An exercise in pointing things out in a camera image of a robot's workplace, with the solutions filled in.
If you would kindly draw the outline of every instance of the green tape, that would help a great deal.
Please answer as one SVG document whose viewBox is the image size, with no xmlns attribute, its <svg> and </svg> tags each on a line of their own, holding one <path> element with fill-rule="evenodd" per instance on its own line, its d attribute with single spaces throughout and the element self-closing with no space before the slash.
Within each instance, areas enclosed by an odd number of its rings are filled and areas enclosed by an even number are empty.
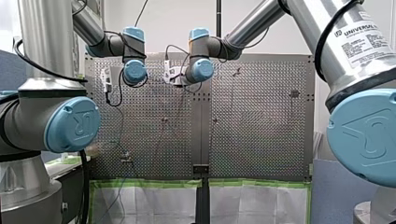
<svg viewBox="0 0 396 224">
<path fill-rule="evenodd" d="M 286 189 L 307 189 L 306 198 L 306 224 L 311 222 L 311 182 L 285 182 L 276 180 L 254 180 L 254 179 L 209 179 L 209 187 L 273 187 Z"/>
<path fill-rule="evenodd" d="M 78 164 L 80 162 L 81 162 L 80 157 L 69 157 L 69 158 L 64 159 L 63 161 L 61 161 L 61 159 L 56 159 L 54 161 L 49 161 L 46 164 L 47 165 L 52 165 L 52 164 L 74 165 L 74 164 Z"/>
<path fill-rule="evenodd" d="M 145 189 L 194 189 L 202 186 L 202 180 L 144 180 L 144 179 L 117 179 L 117 180 L 92 180 L 96 189 L 112 188 L 145 188 Z"/>
<path fill-rule="evenodd" d="M 210 187 L 262 186 L 287 189 L 308 189 L 311 183 L 254 179 L 209 179 Z"/>
<path fill-rule="evenodd" d="M 311 199 L 312 199 L 312 185 L 309 184 L 307 199 L 306 199 L 306 224 L 311 223 Z"/>
<path fill-rule="evenodd" d="M 95 187 L 93 183 L 90 183 L 90 213 L 89 213 L 89 224 L 93 223 L 93 197 L 95 196 Z"/>
</svg>

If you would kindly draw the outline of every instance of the black cable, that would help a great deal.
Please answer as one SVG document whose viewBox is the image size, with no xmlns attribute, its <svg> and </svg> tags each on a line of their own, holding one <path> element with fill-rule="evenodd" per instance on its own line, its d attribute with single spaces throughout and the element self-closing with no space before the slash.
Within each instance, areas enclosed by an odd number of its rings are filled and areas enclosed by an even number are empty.
<svg viewBox="0 0 396 224">
<path fill-rule="evenodd" d="M 84 4 L 82 5 L 81 8 L 79 8 L 77 11 L 73 12 L 73 16 L 76 16 L 78 13 L 80 13 L 84 8 L 88 5 L 88 0 L 81 0 Z"/>
<path fill-rule="evenodd" d="M 83 207 L 82 207 L 82 215 L 81 215 L 81 224 L 86 224 L 88 221 L 88 213 L 90 210 L 90 177 L 89 177 L 89 170 L 88 170 L 88 161 L 87 155 L 85 154 L 84 150 L 79 152 L 79 156 L 81 157 L 81 167 L 82 172 L 84 174 L 84 183 L 82 187 L 83 193 Z"/>
<path fill-rule="evenodd" d="M 123 37 L 122 34 L 114 32 L 114 31 L 105 31 L 106 34 L 113 34 L 113 35 L 117 35 L 120 37 L 122 43 L 124 44 L 124 46 L 128 47 L 129 49 L 133 50 L 134 52 L 136 52 L 137 54 L 139 54 L 141 56 L 142 59 L 147 59 L 147 55 L 135 48 L 133 48 L 132 46 L 130 46 L 127 42 L 126 39 Z"/>
<path fill-rule="evenodd" d="M 105 93 L 105 96 L 106 96 L 106 103 L 107 103 L 108 105 L 112 106 L 112 107 L 118 107 L 118 106 L 120 106 L 120 105 L 122 104 L 122 86 L 121 86 L 121 76 L 122 76 L 122 75 L 123 75 L 123 68 L 121 69 L 120 74 L 119 74 L 120 101 L 119 101 L 116 105 L 111 104 L 111 101 L 110 101 L 110 99 L 108 98 L 108 92 Z"/>
<path fill-rule="evenodd" d="M 277 0 L 277 2 L 279 3 L 280 8 L 282 8 L 283 11 L 285 11 L 287 14 L 291 15 L 290 10 L 285 6 L 285 3 L 283 2 L 283 0 Z"/>
<path fill-rule="evenodd" d="M 216 38 L 216 39 L 219 41 L 219 43 L 220 43 L 219 54 L 218 54 L 218 56 L 217 56 L 216 58 L 218 58 L 218 60 L 219 60 L 220 63 L 227 63 L 227 62 L 228 62 L 228 57 L 229 57 L 229 55 L 228 55 L 228 49 L 227 49 L 227 47 L 225 46 L 225 44 L 223 43 L 223 41 L 221 40 L 221 38 L 219 38 L 219 37 L 215 37 L 215 38 Z M 222 49 L 225 50 L 226 59 L 225 59 L 224 61 L 222 61 L 222 60 L 220 59 L 220 54 L 221 54 L 221 50 L 222 50 Z"/>
<path fill-rule="evenodd" d="M 65 76 L 56 74 L 56 73 L 54 73 L 54 72 L 51 72 L 51 71 L 48 70 L 47 68 L 42 67 L 42 66 L 39 65 L 38 63 L 33 62 L 32 60 L 29 59 L 29 57 L 28 57 L 27 55 L 23 55 L 23 54 L 20 52 L 19 47 L 20 47 L 20 45 L 21 45 L 22 43 L 23 43 L 22 39 L 19 40 L 19 41 L 17 42 L 17 44 L 15 45 L 14 50 L 15 50 L 15 52 L 17 53 L 17 55 L 18 55 L 22 60 L 24 60 L 26 63 L 29 63 L 29 64 L 32 65 L 34 68 L 36 68 L 36 69 L 38 69 L 38 70 L 40 70 L 40 71 L 42 71 L 42 72 L 44 72 L 44 73 L 47 73 L 48 75 L 51 75 L 51 76 L 53 76 L 53 77 L 59 77 L 59 78 L 67 79 L 67 80 L 70 80 L 70 81 L 80 82 L 80 83 L 88 82 L 87 79 L 73 78 L 73 77 L 65 77 Z"/>
<path fill-rule="evenodd" d="M 181 47 L 178 47 L 178 46 L 176 46 L 176 45 L 168 45 L 168 46 L 166 46 L 166 50 L 165 50 L 165 60 L 168 60 L 168 59 L 169 59 L 168 50 L 169 50 L 170 47 L 173 47 L 173 48 L 175 48 L 175 49 L 179 49 L 180 51 L 182 51 L 182 52 L 185 53 L 185 54 L 189 54 L 186 50 L 184 50 L 184 49 L 181 48 Z"/>
<path fill-rule="evenodd" d="M 182 64 L 181 67 L 180 67 L 180 74 L 178 74 L 180 77 L 183 77 L 183 76 L 184 76 L 184 75 L 182 74 L 182 73 L 183 73 L 183 67 L 184 67 L 184 65 L 186 64 L 186 61 L 189 59 L 189 56 L 190 56 L 190 54 L 187 54 L 186 58 L 184 58 L 183 64 Z M 182 80 L 180 80 L 180 83 L 181 83 L 181 86 L 183 87 L 184 91 L 186 91 L 186 92 L 188 92 L 188 93 L 191 93 L 191 94 L 197 93 L 197 92 L 202 88 L 202 82 L 200 83 L 201 85 L 199 86 L 198 90 L 196 90 L 196 91 L 187 90 L 186 86 L 183 85 Z"/>
<path fill-rule="evenodd" d="M 250 46 L 246 46 L 246 47 L 236 46 L 236 45 L 230 43 L 230 42 L 228 41 L 227 38 L 225 38 L 224 41 L 226 42 L 226 45 L 231 46 L 231 47 L 234 48 L 234 49 L 239 49 L 239 50 L 251 49 L 251 48 L 257 46 L 258 44 L 260 44 L 260 43 L 264 40 L 264 38 L 268 35 L 268 31 L 269 31 L 269 30 L 270 30 L 270 28 L 268 27 L 268 28 L 265 30 L 265 33 L 264 33 L 264 35 L 262 36 L 262 38 L 261 38 L 259 41 L 257 41 L 257 43 L 255 43 L 255 44 L 253 44 L 253 45 L 250 45 Z"/>
<path fill-rule="evenodd" d="M 257 43 L 252 44 L 252 45 L 250 45 L 250 46 L 246 46 L 245 49 L 251 49 L 251 48 L 253 48 L 253 47 L 256 47 L 258 44 L 260 44 L 260 43 L 264 40 L 264 38 L 268 35 L 268 32 L 269 32 L 269 31 L 270 31 L 270 28 L 268 27 L 268 28 L 265 30 L 265 33 L 264 33 L 264 35 L 262 36 L 262 38 L 261 38 L 259 41 L 257 41 Z"/>
<path fill-rule="evenodd" d="M 2 97 L 2 98 L 0 98 L 0 105 L 8 103 L 13 100 L 17 100 L 18 98 L 19 98 L 19 95 L 17 93 L 13 93 L 8 96 Z"/>
<path fill-rule="evenodd" d="M 317 70 L 318 76 L 326 82 L 326 78 L 324 77 L 322 70 L 321 70 L 321 54 L 323 52 L 323 48 L 326 44 L 327 37 L 332 32 L 332 28 L 334 28 L 335 24 L 341 19 L 346 12 L 352 9 L 357 4 L 362 4 L 361 0 L 351 0 L 346 3 L 343 7 L 338 10 L 332 19 L 327 24 L 326 28 L 324 29 L 323 33 L 320 35 L 317 49 L 315 51 L 315 68 Z"/>
<path fill-rule="evenodd" d="M 137 24 L 139 23 L 140 17 L 142 16 L 143 11 L 145 10 L 146 5 L 148 4 L 148 1 L 149 1 L 149 0 L 146 0 L 145 5 L 143 5 L 142 10 L 140 10 L 140 14 L 139 14 L 139 16 L 137 17 L 136 22 L 134 23 L 134 27 L 137 27 Z"/>
</svg>

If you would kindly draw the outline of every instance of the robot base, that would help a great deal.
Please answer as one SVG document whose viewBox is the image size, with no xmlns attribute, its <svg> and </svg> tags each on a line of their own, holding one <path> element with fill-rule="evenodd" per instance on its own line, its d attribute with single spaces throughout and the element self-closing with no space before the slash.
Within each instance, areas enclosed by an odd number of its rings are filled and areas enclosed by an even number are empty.
<svg viewBox="0 0 396 224">
<path fill-rule="evenodd" d="M 61 224 L 62 184 L 50 180 L 40 156 L 0 162 L 3 224 Z"/>
<path fill-rule="evenodd" d="M 47 192 L 3 210 L 3 224 L 61 224 L 62 185 L 53 181 Z"/>
</svg>

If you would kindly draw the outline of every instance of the white wall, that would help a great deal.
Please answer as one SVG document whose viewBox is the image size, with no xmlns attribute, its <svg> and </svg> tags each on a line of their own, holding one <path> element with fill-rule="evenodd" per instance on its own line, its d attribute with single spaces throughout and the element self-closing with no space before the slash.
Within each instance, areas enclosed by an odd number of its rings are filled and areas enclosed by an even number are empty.
<svg viewBox="0 0 396 224">
<path fill-rule="evenodd" d="M 106 28 L 121 31 L 123 27 L 133 25 L 144 1 L 106 0 Z M 260 1 L 223 0 L 223 35 L 230 32 Z M 364 7 L 386 37 L 390 36 L 391 1 L 366 0 L 364 3 Z M 147 52 L 164 51 L 168 44 L 175 44 L 186 49 L 191 29 L 206 27 L 212 35 L 215 34 L 216 1 L 149 0 L 138 26 L 145 31 Z M 285 16 L 274 24 L 259 46 L 245 52 L 311 54 L 290 16 Z M 329 94 L 329 88 L 319 78 L 316 80 L 316 85 L 315 131 L 325 133 L 329 112 L 324 102 Z M 321 159 L 334 160 L 327 139 L 323 139 L 318 152 Z"/>
</svg>

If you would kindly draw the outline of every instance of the label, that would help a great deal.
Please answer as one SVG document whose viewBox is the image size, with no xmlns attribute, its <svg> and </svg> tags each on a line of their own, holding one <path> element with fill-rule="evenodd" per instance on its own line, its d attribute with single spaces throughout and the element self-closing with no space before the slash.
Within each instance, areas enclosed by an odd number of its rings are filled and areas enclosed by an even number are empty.
<svg viewBox="0 0 396 224">
<path fill-rule="evenodd" d="M 371 60 L 394 55 L 373 21 L 358 21 L 333 33 L 353 68 Z"/>
<path fill-rule="evenodd" d="M 359 14 L 361 14 L 361 18 L 364 19 L 365 21 L 372 20 L 371 16 L 366 11 L 360 11 Z"/>
</svg>

